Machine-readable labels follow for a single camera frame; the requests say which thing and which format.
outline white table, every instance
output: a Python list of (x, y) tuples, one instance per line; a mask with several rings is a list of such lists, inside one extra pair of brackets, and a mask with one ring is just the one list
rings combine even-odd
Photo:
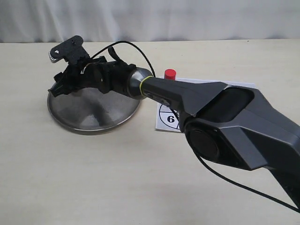
[[(300, 40), (137, 43), (157, 75), (255, 83), (300, 124)], [(154, 130), (157, 104), (108, 134), (70, 133), (50, 117), (47, 89), (67, 65), (56, 44), (0, 44), (0, 223), (3, 225), (296, 225), (300, 215), (207, 171), (183, 134)], [(85, 43), (92, 55), (107, 43)], [(116, 51), (147, 64), (132, 47)], [(292, 204), (265, 169), (210, 164)]]

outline red cap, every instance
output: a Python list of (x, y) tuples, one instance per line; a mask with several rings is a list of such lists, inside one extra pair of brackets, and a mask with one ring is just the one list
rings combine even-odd
[(176, 77), (176, 71), (174, 69), (167, 69), (165, 71), (165, 79), (175, 81), (175, 77)]

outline yellow band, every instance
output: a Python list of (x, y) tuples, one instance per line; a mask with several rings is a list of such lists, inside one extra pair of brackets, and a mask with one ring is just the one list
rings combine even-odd
[(140, 93), (141, 93), (141, 95), (143, 95), (143, 92), (142, 92), (142, 84), (143, 84), (143, 82), (145, 81), (145, 80), (147, 80), (148, 78), (150, 78), (150, 77), (152, 77), (152, 76), (147, 76), (147, 77), (145, 77), (141, 82), (140, 82)]

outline printed number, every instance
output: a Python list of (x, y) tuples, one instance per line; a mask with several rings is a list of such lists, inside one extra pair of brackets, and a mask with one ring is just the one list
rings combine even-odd
[(168, 116), (167, 120), (168, 120), (169, 123), (174, 123), (175, 122), (174, 116)]

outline wall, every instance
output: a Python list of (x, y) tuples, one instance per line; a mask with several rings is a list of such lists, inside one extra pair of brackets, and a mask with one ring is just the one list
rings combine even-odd
[(0, 42), (300, 38), (300, 0), (0, 0)]

